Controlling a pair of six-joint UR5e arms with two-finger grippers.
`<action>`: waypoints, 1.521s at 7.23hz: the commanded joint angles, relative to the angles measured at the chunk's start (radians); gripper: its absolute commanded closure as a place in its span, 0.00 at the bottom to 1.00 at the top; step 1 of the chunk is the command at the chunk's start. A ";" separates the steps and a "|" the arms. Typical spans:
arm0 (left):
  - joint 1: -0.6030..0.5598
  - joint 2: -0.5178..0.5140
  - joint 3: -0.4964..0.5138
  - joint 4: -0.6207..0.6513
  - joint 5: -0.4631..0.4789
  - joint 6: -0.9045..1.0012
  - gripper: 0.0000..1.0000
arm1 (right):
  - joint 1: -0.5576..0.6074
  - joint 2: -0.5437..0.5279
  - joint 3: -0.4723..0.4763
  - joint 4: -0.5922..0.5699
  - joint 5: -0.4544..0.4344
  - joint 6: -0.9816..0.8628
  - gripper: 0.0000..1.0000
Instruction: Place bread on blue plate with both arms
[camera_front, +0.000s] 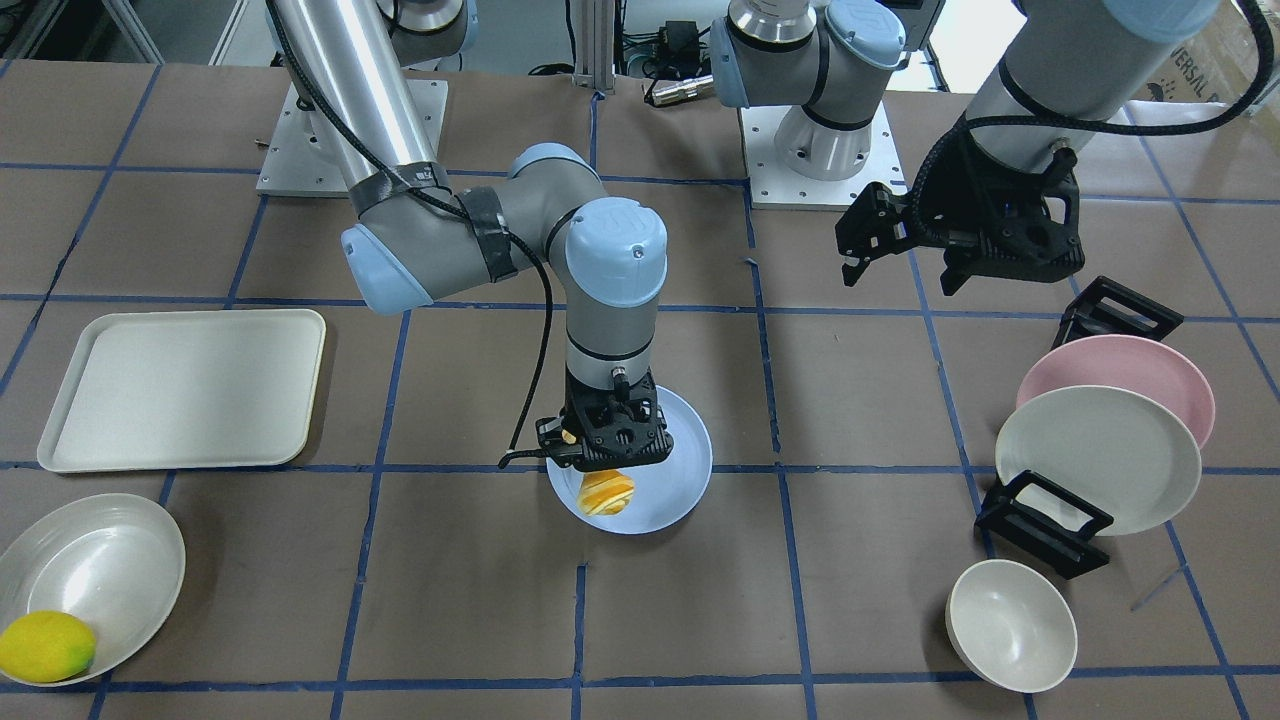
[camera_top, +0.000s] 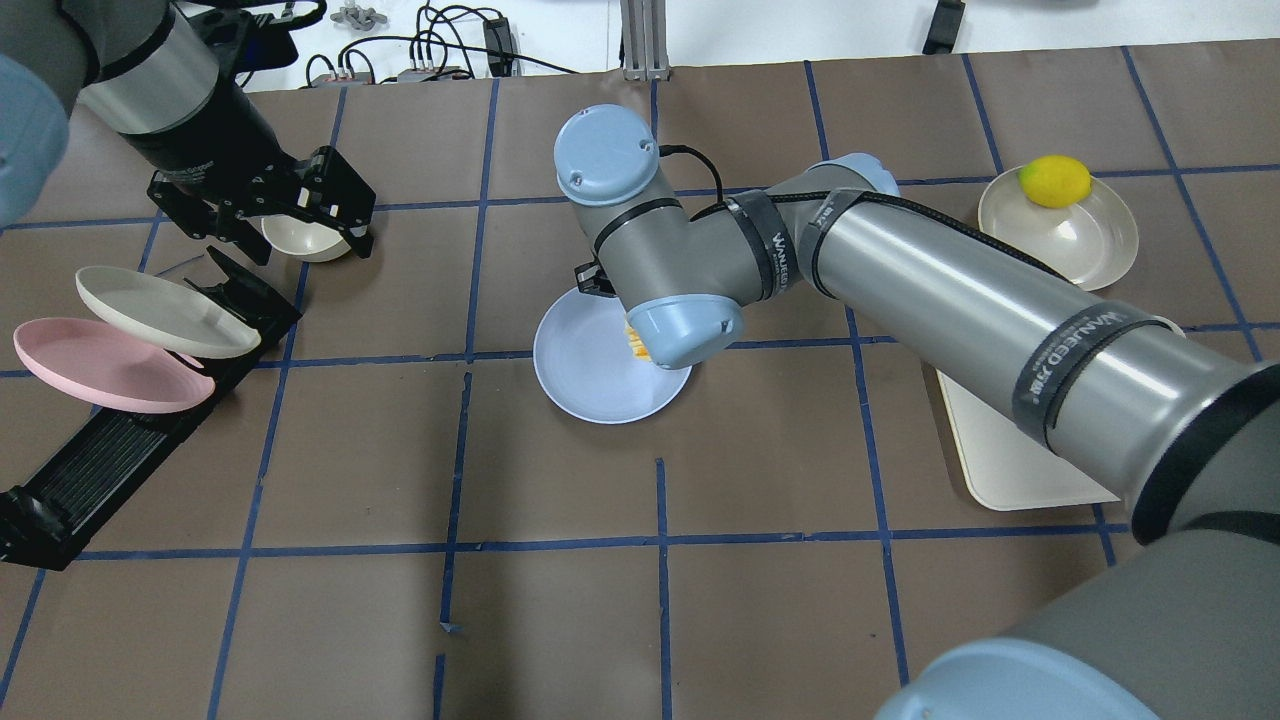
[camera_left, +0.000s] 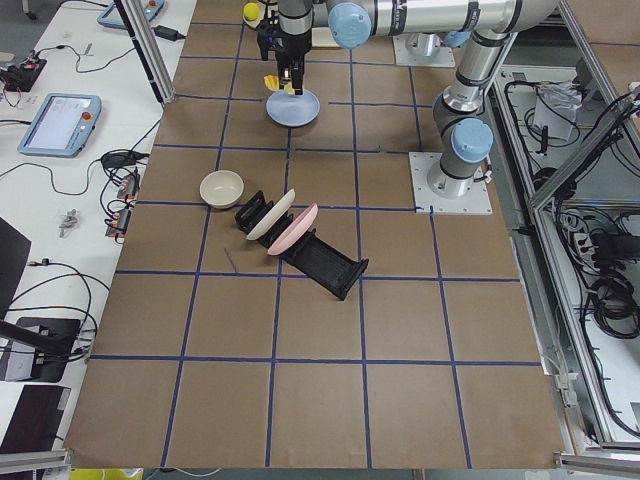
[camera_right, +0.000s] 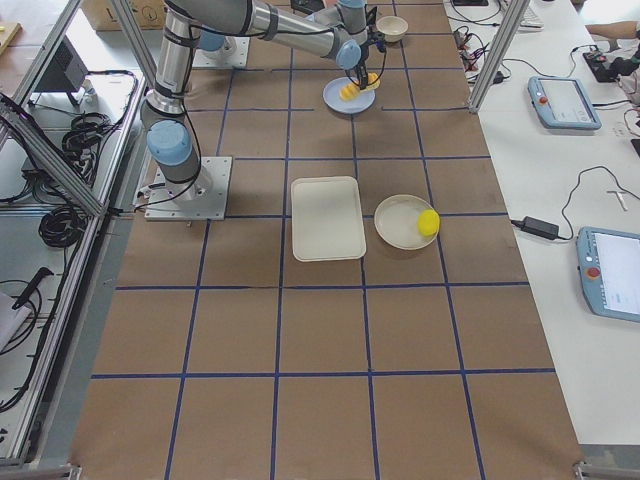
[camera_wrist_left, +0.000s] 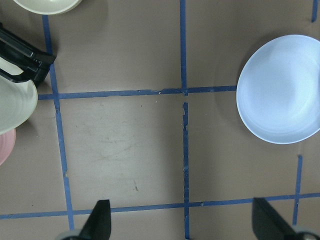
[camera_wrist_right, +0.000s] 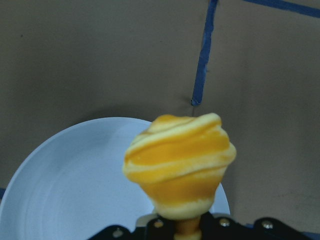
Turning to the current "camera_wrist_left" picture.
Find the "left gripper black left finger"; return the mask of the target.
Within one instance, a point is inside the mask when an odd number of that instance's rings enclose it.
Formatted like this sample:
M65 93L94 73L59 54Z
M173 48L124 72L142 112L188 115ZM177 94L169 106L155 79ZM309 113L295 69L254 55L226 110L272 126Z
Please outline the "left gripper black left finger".
M79 233L81 240L109 240L112 231L110 201L98 200Z

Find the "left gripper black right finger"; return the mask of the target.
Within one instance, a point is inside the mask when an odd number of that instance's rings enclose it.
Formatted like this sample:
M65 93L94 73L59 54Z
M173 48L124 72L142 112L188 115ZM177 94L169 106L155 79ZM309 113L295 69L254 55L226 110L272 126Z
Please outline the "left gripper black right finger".
M251 225L258 240L294 240L296 232L262 197L252 201Z

